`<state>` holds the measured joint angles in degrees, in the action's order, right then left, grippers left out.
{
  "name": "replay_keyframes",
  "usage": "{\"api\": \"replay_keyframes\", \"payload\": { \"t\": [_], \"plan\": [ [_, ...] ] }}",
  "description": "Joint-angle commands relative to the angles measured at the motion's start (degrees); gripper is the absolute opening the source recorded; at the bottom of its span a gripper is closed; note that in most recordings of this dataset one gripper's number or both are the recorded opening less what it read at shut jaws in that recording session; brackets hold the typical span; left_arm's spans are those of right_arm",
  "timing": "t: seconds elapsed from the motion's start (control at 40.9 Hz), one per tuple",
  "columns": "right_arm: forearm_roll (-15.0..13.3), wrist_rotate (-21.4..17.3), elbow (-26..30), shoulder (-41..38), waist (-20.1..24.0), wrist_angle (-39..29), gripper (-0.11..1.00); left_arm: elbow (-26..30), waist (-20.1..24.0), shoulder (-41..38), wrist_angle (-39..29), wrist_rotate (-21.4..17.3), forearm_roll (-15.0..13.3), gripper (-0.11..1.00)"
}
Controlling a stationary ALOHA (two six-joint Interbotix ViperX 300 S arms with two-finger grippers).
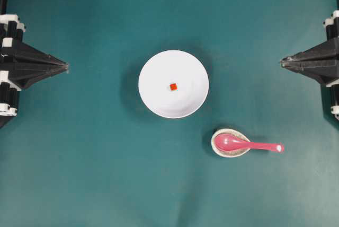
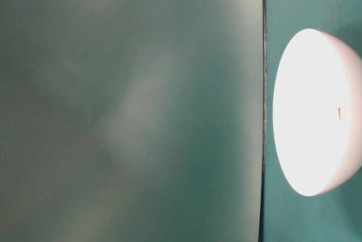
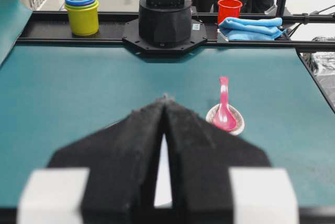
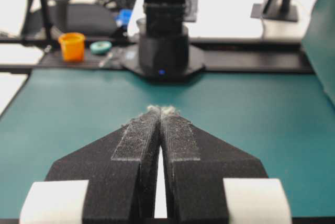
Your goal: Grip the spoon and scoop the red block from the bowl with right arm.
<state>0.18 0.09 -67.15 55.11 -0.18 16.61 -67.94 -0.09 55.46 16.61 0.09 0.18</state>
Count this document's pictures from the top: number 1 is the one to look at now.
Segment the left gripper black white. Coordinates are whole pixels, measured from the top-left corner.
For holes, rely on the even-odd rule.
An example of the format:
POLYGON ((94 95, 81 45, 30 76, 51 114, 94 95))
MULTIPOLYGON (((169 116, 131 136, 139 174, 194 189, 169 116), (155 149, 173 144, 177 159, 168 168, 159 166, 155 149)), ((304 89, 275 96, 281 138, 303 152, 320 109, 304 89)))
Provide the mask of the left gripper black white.
POLYGON ((44 79, 68 71, 67 63, 23 42, 26 26, 17 14, 1 15, 1 115, 16 116, 20 92, 44 79), (10 55, 5 50, 10 48, 10 55), (22 66, 15 59, 51 65, 22 66))

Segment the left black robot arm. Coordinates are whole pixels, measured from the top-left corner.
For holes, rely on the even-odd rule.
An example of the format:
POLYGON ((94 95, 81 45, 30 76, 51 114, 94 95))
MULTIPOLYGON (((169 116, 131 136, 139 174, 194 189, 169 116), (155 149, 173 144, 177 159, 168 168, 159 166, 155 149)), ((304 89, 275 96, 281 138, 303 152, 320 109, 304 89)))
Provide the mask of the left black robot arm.
POLYGON ((13 118, 21 91, 67 71, 68 64, 25 44, 25 24, 6 8, 7 0, 1 0, 1 118, 13 118))

